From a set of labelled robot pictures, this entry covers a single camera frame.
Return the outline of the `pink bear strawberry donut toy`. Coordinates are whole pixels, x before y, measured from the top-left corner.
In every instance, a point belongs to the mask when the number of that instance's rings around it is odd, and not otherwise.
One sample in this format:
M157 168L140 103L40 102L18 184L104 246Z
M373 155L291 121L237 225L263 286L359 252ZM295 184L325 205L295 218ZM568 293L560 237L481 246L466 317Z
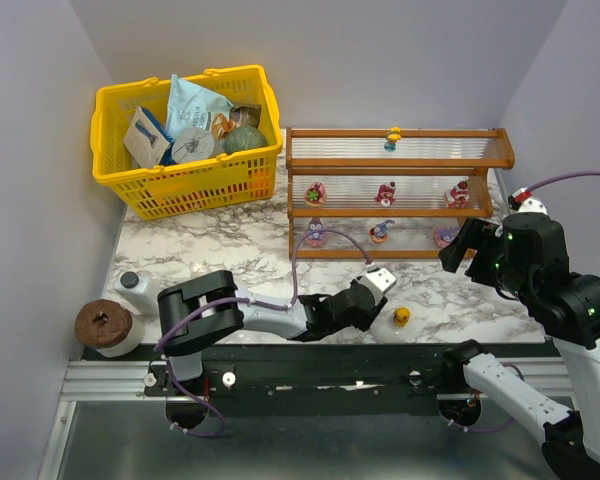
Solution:
M313 182L304 193L304 202L311 207L322 207L326 203L327 191L322 182Z

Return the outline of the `purple bunny pink cup toy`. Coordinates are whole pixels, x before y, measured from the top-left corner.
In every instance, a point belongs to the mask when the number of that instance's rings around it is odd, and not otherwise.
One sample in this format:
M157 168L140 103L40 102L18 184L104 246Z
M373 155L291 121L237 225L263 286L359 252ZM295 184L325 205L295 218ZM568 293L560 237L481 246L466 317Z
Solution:
M432 233L432 239L440 249L451 244L460 231L460 227L439 227Z

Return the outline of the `purple bunny orange basket toy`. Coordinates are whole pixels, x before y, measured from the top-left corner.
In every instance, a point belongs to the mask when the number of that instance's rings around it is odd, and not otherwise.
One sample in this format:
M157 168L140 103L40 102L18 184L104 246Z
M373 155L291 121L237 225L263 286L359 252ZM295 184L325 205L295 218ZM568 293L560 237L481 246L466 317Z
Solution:
M374 243L383 243L388 239L389 227L395 223L394 220L384 220L374 225L369 230L369 237Z

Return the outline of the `yellow haired figure toy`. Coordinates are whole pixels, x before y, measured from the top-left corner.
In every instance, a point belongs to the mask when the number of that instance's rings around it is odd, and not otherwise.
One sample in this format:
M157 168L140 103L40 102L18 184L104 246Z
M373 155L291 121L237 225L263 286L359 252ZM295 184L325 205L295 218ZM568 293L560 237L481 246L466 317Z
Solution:
M406 307L399 307L394 310L393 322L398 327L402 328L407 325L410 320L411 312Z

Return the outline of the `purple bunny pink donut toy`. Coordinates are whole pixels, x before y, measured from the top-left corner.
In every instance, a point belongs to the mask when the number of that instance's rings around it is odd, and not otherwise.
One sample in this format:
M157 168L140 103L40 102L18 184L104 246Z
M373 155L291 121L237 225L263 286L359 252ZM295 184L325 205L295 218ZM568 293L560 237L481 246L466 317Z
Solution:
M323 223L319 217L309 221L305 231L304 243L312 248L323 246L327 241L327 233L323 230Z

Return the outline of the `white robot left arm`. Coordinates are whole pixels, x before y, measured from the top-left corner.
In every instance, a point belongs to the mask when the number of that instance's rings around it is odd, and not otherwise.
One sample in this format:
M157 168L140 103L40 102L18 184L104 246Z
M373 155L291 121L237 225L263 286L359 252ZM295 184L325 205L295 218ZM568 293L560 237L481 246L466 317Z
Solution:
M374 267L330 294L300 295L289 304L237 287L220 270L161 291L157 296L162 337L156 350L166 356L178 381L203 375L202 351L239 330L312 342L353 327L368 330L387 303L396 277Z

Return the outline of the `pink bear cake slice toy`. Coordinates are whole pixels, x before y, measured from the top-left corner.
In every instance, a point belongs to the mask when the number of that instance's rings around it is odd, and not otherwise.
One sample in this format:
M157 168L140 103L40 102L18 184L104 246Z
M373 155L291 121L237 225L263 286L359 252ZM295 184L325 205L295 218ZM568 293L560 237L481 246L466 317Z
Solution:
M470 195L468 191L468 181L462 180L443 194L443 199L447 208L464 209L468 206Z

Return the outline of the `yellow blue minion toy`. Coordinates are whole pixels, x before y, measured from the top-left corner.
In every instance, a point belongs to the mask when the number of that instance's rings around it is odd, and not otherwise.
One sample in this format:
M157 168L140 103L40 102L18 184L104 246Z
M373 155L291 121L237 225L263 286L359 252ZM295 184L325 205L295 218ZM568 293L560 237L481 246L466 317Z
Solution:
M385 136L384 149L387 152L395 151L397 142L400 141L401 138L401 129L399 127L391 127Z

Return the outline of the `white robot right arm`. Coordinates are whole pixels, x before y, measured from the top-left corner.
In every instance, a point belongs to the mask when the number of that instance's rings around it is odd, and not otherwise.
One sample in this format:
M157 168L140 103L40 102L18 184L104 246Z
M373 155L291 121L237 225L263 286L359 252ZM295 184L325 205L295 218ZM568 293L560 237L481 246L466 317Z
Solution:
M500 225L467 220L439 253L443 269L455 272L469 249L466 276L511 294L552 338L577 407L548 399L474 340L444 353L445 383L497 403L533 435L559 478L600 479L600 277L571 271L562 225L543 213L512 214Z

